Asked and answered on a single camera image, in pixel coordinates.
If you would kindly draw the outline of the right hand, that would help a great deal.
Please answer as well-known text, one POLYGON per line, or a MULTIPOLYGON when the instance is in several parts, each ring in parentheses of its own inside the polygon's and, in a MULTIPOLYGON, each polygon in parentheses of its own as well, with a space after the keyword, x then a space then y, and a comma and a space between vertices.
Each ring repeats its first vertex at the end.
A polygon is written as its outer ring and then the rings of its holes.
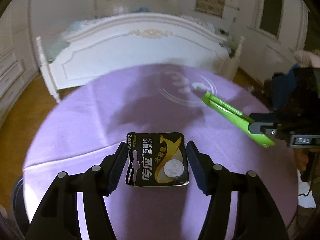
POLYGON ((297 50, 293 53, 296 62, 301 67, 320 67, 319 53, 313 53, 306 50, 297 50))

